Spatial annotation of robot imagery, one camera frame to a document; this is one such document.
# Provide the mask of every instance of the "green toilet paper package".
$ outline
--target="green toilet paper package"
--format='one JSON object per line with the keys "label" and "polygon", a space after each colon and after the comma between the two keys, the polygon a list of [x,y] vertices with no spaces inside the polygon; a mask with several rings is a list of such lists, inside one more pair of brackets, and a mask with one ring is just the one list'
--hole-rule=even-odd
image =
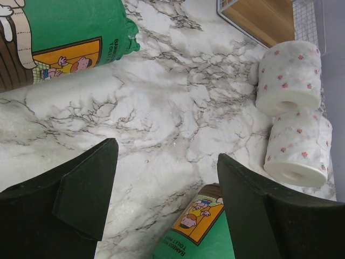
{"label": "green toilet paper package", "polygon": [[138,51],[121,0],[0,0],[0,93]]}
{"label": "green toilet paper package", "polygon": [[235,259],[220,186],[204,186],[155,248],[152,259]]}

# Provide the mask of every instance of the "toilet paper roll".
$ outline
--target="toilet paper roll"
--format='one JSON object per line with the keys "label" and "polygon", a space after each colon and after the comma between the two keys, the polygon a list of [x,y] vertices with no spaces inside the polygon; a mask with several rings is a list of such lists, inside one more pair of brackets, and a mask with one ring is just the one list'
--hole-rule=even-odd
{"label": "toilet paper roll", "polygon": [[332,126],[320,112],[288,112],[274,121],[265,171],[278,181],[304,187],[327,182]]}
{"label": "toilet paper roll", "polygon": [[321,57],[316,45],[294,40],[269,49],[259,65],[256,107],[268,116],[321,104]]}

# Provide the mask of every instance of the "wooden surface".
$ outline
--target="wooden surface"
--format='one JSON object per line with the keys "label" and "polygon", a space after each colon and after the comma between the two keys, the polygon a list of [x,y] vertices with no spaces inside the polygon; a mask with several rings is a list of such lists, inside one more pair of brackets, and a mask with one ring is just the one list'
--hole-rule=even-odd
{"label": "wooden surface", "polygon": [[295,39],[291,0],[239,0],[223,14],[268,47]]}

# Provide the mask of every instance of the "marble countertop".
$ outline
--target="marble countertop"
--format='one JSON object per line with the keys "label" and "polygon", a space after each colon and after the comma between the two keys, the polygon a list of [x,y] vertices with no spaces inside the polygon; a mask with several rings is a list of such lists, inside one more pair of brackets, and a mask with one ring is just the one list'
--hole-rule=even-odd
{"label": "marble countertop", "polygon": [[[249,69],[265,50],[219,18],[216,1],[125,1],[142,50],[0,94],[0,191],[116,138],[119,162],[96,259],[149,258],[226,153],[259,174],[271,118]],[[335,199],[333,175],[322,188]]]}

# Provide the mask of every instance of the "plastic packaging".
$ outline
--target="plastic packaging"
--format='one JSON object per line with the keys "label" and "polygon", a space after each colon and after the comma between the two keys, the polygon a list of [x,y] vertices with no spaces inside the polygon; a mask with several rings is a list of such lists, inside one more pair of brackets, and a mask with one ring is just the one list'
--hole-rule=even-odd
{"label": "plastic packaging", "polygon": [[275,119],[264,169],[276,180],[304,187],[327,182],[332,126],[320,112],[288,112]]}
{"label": "plastic packaging", "polygon": [[139,50],[121,0],[0,0],[0,92]]}
{"label": "plastic packaging", "polygon": [[217,183],[204,186],[156,247],[152,259],[234,259]]}

